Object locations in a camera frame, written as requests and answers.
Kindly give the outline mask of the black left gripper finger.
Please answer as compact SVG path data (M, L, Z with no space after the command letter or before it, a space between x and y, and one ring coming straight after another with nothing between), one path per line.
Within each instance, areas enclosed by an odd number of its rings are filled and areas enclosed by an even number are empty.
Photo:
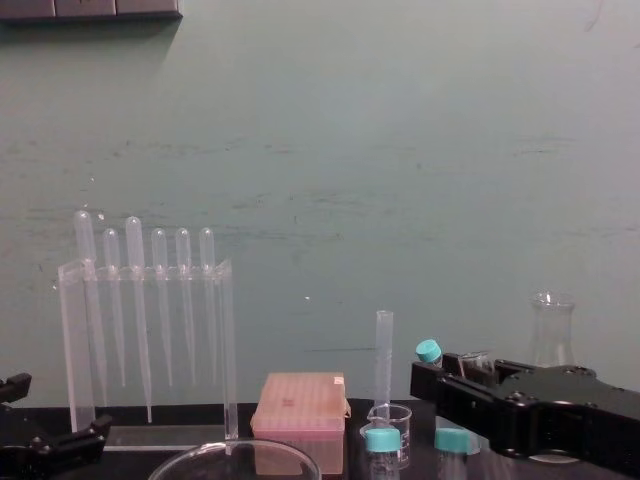
M1 478L48 479L99 461L112 425L103 415L87 428L51 435L20 413L1 414Z
M5 410L11 403L26 398L29 394L32 376L19 373L0 381L1 410Z

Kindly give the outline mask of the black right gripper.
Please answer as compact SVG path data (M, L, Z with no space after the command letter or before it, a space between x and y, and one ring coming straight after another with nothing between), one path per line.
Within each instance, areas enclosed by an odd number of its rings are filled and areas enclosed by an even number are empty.
M411 365L410 394L510 457L560 455L639 469L639 394L577 365L534 366L485 352Z

